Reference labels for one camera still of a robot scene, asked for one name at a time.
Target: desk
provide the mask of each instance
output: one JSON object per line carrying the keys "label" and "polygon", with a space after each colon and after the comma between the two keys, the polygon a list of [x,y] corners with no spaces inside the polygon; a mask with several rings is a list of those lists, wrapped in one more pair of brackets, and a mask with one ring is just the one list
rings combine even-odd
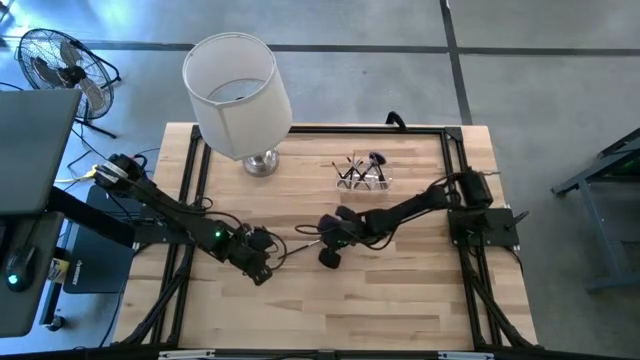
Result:
{"label": "desk", "polygon": [[[192,124],[167,125],[154,181],[177,198]],[[464,126],[469,165],[496,171],[488,128]],[[278,147],[277,172],[253,178],[212,153],[205,196],[214,209],[279,234],[290,249],[313,240],[297,224],[315,224],[339,204],[363,211],[389,207],[424,191],[444,173],[437,137],[394,134],[290,134]],[[351,194],[335,189],[331,161],[344,163],[370,150],[382,152],[394,168],[387,195]],[[196,158],[194,169],[200,168]],[[189,202],[197,183],[191,181]],[[498,176],[487,178],[493,206],[504,205]],[[320,247],[287,259],[264,285],[197,250],[191,271],[179,346],[182,348],[433,350],[472,348],[457,250],[449,244],[444,211],[403,225],[383,251],[364,246],[342,250],[338,270],[317,260]],[[143,319],[158,296],[167,246],[154,245],[133,262],[115,340]],[[531,342],[535,332],[520,269],[513,255],[487,248],[494,296]],[[165,318],[171,326],[173,303]],[[483,334],[490,339],[479,302]]]}

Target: fan grill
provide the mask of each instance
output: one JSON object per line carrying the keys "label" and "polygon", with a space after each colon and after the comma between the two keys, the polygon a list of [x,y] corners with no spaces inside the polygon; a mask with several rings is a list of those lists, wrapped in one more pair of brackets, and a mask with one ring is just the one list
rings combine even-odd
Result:
{"label": "fan grill", "polygon": [[[104,116],[113,104],[113,86],[109,84],[111,82],[109,73],[106,71],[100,60],[84,50],[84,46],[74,46],[73,44],[79,44],[79,42],[69,35],[55,30],[34,29],[27,32],[22,37],[20,45],[18,46],[17,60],[20,63],[20,67],[22,68],[22,72],[27,78],[27,81],[34,89],[65,89],[74,87],[71,86],[71,84],[66,86],[64,83],[54,86],[46,81],[33,65],[33,62],[40,58],[47,63],[47,66],[50,69],[67,68],[67,64],[60,56],[61,42],[68,42],[72,44],[71,46],[78,51],[82,56],[82,60],[78,61],[76,65],[82,67],[87,78],[96,83],[102,91],[104,106],[98,109],[91,109],[89,106],[87,118],[97,119]],[[87,95],[83,92],[76,116],[84,118],[88,105],[89,100]]]}

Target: electric fan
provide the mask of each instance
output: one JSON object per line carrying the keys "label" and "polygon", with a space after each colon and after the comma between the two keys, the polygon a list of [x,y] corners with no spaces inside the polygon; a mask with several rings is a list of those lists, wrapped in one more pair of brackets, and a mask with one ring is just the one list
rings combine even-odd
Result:
{"label": "electric fan", "polygon": [[[20,39],[17,60],[34,89],[82,91],[76,117],[87,120],[104,116],[113,105],[113,84],[120,73],[77,39],[50,29],[33,29]],[[111,79],[103,66],[116,72]]]}

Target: black desk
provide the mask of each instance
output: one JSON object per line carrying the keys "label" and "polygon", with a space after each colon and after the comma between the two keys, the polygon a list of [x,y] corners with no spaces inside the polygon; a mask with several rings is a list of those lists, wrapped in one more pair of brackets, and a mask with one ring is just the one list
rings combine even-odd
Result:
{"label": "black desk", "polygon": [[[26,335],[33,325],[64,215],[44,213],[69,138],[79,90],[0,92],[0,337]],[[8,289],[8,252],[30,240],[37,248],[29,289]]]}

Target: computer mouse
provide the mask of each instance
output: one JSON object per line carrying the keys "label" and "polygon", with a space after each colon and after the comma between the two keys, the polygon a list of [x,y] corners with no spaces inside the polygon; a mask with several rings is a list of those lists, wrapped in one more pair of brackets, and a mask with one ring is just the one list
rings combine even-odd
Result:
{"label": "computer mouse", "polygon": [[6,281],[9,290],[25,291],[33,283],[36,247],[22,245],[9,253],[7,261]]}

